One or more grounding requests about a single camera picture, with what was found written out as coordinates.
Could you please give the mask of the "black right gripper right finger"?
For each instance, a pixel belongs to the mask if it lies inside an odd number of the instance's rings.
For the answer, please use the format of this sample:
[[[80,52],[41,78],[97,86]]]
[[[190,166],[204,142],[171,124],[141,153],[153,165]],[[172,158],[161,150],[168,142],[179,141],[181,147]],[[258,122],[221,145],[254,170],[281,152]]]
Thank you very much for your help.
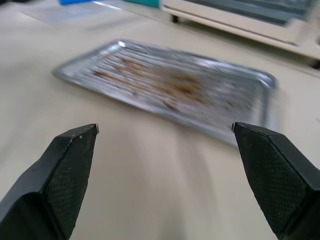
[[[245,174],[279,240],[320,238],[320,170],[283,134],[234,122]]]

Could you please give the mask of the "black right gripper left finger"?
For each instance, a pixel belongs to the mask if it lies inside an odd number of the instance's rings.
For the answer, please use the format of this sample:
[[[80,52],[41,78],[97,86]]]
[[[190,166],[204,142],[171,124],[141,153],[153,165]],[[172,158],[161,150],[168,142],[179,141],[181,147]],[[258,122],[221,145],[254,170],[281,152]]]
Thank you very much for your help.
[[[96,123],[57,135],[0,202],[2,240],[68,240],[87,190]]]

